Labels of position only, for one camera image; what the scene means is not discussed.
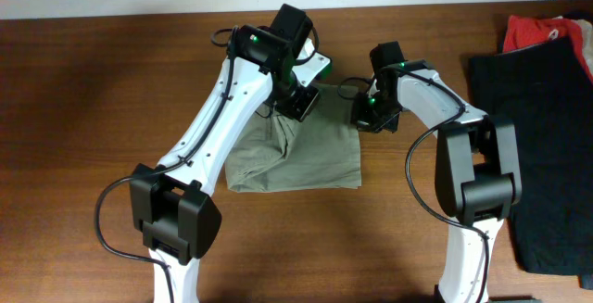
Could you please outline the khaki green shorts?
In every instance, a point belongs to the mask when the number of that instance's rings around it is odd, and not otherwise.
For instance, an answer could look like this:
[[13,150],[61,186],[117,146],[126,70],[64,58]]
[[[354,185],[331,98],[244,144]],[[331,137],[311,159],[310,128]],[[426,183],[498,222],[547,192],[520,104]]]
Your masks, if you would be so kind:
[[319,84],[320,99],[302,122],[273,113],[253,115],[225,161],[228,188],[273,193],[362,185],[360,138],[351,104],[358,89]]

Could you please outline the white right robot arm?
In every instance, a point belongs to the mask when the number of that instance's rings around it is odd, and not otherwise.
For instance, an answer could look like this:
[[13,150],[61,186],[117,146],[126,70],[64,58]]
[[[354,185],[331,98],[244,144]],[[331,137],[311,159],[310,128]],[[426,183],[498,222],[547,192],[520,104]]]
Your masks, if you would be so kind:
[[[424,60],[374,70],[366,92],[355,97],[355,125],[378,133],[408,111],[427,128],[410,146],[404,171],[420,206],[448,226],[446,264],[435,287],[438,302],[487,302],[487,278],[499,230],[522,194],[513,123],[490,116],[457,95]],[[411,160],[436,139],[435,194],[439,210],[412,185]]]

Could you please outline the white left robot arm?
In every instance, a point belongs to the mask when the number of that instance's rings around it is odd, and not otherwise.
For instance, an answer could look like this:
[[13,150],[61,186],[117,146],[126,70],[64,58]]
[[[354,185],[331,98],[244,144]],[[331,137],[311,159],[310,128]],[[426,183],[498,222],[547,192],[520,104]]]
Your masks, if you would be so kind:
[[206,103],[155,168],[138,165],[130,181],[132,220],[154,265],[157,302],[196,302],[199,262],[220,230],[212,195],[222,165],[263,104],[302,121],[331,68],[314,27],[233,28],[227,56]]

